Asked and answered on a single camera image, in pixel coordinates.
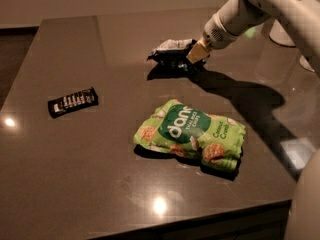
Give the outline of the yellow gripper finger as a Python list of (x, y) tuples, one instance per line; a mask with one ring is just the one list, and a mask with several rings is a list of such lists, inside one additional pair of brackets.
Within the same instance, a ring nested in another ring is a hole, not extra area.
[(210, 54), (210, 50), (206, 47), (203, 40), (198, 40), (187, 54), (186, 58), (191, 64), (195, 64)]

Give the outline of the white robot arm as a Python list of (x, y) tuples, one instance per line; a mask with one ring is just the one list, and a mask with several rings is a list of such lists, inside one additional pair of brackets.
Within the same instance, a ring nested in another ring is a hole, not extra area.
[(320, 2), (317, 0), (228, 0), (205, 24), (187, 55), (196, 63), (223, 49), (249, 28), (275, 18), (320, 75)]

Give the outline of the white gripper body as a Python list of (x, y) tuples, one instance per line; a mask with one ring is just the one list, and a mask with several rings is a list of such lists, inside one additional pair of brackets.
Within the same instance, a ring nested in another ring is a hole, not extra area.
[(208, 50), (224, 49), (238, 38), (231, 30), (232, 20), (230, 14), (217, 12), (207, 21), (203, 30), (203, 42)]

